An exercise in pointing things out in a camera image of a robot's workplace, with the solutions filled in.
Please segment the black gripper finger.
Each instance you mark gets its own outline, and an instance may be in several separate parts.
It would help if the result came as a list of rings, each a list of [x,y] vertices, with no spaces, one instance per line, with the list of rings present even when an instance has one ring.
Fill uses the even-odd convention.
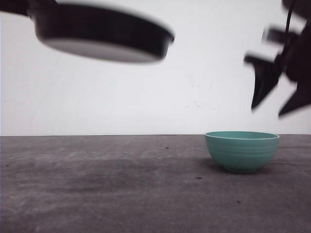
[[[251,110],[255,110],[278,84],[282,67],[274,63],[253,64],[255,72]]]
[[[296,91],[280,110],[278,116],[281,117],[287,113],[305,107],[311,103],[311,84],[298,82]]]

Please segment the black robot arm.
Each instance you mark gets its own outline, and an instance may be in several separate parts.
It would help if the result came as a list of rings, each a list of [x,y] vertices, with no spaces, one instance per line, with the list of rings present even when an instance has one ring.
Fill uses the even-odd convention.
[[[279,116],[288,114],[311,103],[311,2],[309,0],[284,0],[288,9],[285,30],[271,28],[265,39],[283,45],[283,50],[274,61],[266,61],[250,54],[243,61],[251,64],[255,72],[255,86],[251,108],[258,107],[277,85],[281,74],[297,84],[296,91],[284,104]],[[300,34],[290,31],[292,14],[306,19]]]

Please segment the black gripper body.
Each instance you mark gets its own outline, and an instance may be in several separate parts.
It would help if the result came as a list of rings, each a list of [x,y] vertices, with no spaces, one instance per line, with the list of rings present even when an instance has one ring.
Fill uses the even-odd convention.
[[[291,81],[311,83],[311,25],[305,25],[296,41],[283,45],[282,52],[277,54],[273,62],[252,54],[245,55],[244,62],[252,65],[274,63],[282,67],[282,72]]]

